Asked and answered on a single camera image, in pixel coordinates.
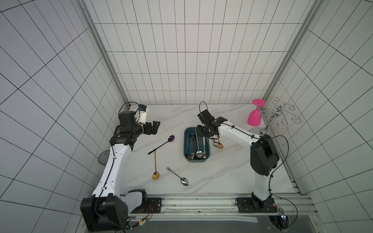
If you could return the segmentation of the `teal plastic storage box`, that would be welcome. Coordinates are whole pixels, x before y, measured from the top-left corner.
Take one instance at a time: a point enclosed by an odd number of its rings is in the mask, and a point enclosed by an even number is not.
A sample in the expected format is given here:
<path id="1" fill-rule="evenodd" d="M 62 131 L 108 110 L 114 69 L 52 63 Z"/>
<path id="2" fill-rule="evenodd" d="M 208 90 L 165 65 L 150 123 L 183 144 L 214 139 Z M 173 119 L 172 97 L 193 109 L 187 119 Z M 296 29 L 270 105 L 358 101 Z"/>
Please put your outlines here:
<path id="1" fill-rule="evenodd" d="M 191 163 L 202 163 L 210 157 L 209 139 L 197 136 L 196 127 L 188 127 L 184 131 L 183 154 Z"/>

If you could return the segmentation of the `white handled silver spoon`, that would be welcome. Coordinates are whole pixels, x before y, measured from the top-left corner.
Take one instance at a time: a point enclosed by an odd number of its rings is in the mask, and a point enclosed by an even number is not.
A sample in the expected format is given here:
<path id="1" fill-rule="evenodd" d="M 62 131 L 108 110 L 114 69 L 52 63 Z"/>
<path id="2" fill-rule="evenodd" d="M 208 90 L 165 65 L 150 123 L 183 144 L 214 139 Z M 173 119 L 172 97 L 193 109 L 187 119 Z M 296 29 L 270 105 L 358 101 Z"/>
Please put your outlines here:
<path id="1" fill-rule="evenodd" d="M 206 159 L 207 158 L 207 153 L 206 153 L 206 137 L 203 137 L 203 147 L 204 147 L 203 159 Z"/>

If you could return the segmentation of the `copper long spoon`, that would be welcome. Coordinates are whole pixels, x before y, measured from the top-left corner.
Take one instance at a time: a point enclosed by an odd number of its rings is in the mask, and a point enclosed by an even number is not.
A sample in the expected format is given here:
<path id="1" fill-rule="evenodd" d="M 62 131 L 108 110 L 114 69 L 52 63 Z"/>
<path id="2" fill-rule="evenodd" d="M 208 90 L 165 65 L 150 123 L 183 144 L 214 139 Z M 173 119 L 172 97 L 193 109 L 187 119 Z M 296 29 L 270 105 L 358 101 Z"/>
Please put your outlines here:
<path id="1" fill-rule="evenodd" d="M 220 142 L 219 138 L 213 139 L 213 145 L 219 149 L 223 149 L 223 144 Z"/>

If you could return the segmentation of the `black spoon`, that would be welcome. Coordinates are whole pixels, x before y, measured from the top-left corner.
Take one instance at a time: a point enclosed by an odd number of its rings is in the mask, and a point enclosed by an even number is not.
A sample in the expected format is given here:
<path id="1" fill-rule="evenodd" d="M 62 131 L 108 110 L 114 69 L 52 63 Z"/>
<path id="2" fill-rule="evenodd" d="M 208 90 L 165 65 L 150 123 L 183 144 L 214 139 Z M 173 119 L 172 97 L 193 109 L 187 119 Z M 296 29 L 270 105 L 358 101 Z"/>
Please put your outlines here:
<path id="1" fill-rule="evenodd" d="M 188 159 L 194 159 L 194 152 L 193 152 L 193 135 L 190 134 L 189 135 L 189 145 L 188 145 L 188 154 L 187 154 L 187 158 Z"/>

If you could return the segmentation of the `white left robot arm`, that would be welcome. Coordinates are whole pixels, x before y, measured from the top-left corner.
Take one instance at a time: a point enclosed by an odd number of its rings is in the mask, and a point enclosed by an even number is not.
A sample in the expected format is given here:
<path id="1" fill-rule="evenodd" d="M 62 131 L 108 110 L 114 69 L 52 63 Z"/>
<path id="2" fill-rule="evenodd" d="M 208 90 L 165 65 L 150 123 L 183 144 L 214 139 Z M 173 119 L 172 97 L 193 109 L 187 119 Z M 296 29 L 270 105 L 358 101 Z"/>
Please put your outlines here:
<path id="1" fill-rule="evenodd" d="M 130 213 L 151 209 L 144 189 L 123 194 L 120 187 L 124 165 L 138 137 L 155 135 L 160 126 L 159 121 L 147 122 L 147 113 L 148 107 L 140 104 L 136 111 L 118 114 L 119 125 L 109 141 L 109 157 L 101 179 L 92 195 L 84 198 L 80 205 L 87 230 L 91 233 L 125 231 Z"/>

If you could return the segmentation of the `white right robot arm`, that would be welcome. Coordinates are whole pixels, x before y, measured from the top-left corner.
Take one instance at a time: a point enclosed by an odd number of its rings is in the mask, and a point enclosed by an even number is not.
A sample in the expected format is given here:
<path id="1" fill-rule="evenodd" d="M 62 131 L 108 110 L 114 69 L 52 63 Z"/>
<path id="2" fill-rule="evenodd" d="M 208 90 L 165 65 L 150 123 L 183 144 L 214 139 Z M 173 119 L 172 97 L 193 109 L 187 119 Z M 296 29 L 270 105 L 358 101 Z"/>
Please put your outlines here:
<path id="1" fill-rule="evenodd" d="M 273 139 L 269 135 L 255 135 L 243 130 L 224 117 L 214 118 L 206 109 L 197 115 L 201 125 L 197 126 L 197 135 L 212 138 L 227 137 L 250 150 L 250 165 L 255 172 L 254 190 L 251 194 L 252 206 L 264 208 L 272 197 L 271 172 L 277 168 L 279 155 Z"/>

